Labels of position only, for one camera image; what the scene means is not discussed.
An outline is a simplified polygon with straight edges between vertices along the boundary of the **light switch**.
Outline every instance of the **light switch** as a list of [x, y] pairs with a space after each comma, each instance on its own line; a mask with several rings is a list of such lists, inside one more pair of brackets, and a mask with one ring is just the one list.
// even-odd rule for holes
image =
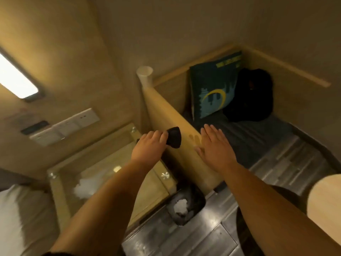
[[52, 128], [57, 130], [59, 133], [61, 133], [65, 137], [67, 137], [68, 135], [71, 135], [72, 133], [80, 129], [79, 125], [77, 125], [72, 118], [63, 120], [53, 125]]
[[63, 138], [64, 137], [53, 128], [48, 128], [46, 130], [43, 130], [39, 133], [30, 136], [31, 140], [35, 141], [41, 146], [48, 146], [54, 144], [62, 140]]
[[85, 111], [73, 115], [71, 118], [82, 128], [85, 128], [100, 120], [92, 108], [88, 108]]

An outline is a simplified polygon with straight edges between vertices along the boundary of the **hand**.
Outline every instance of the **hand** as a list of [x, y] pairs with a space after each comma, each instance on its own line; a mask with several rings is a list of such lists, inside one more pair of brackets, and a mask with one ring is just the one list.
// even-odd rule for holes
[[142, 135], [133, 149], [131, 160], [138, 162], [151, 170], [161, 159], [161, 155], [166, 149], [168, 132], [150, 131]]
[[202, 147], [197, 146], [195, 150], [211, 169], [223, 173], [230, 165], [237, 163], [236, 155], [221, 129], [205, 124], [201, 137]]

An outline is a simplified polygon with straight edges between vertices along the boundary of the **forearm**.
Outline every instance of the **forearm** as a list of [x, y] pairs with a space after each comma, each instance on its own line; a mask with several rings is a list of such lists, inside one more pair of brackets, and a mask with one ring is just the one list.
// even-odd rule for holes
[[51, 251], [75, 256], [114, 253], [126, 231], [149, 167], [134, 161], [111, 177], [74, 215]]
[[267, 256], [341, 253], [316, 224], [247, 169], [234, 163], [223, 172], [250, 232]]

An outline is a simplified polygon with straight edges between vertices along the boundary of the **dark bedsheet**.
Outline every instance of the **dark bedsheet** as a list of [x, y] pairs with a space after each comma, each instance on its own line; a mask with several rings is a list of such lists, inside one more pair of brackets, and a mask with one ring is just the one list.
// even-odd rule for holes
[[192, 120], [191, 113], [185, 111], [185, 119], [200, 132], [204, 124], [213, 124], [221, 129], [230, 142], [237, 161], [245, 168], [250, 168], [287, 134], [291, 133], [291, 125], [271, 115], [259, 122], [229, 122], [222, 111], [217, 111], [203, 119]]

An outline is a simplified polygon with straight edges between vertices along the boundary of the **white bedding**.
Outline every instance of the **white bedding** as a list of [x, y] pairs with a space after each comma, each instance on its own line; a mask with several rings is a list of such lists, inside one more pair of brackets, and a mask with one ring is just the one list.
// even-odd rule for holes
[[39, 256], [51, 248], [58, 234], [49, 194], [19, 185], [0, 192], [2, 256]]

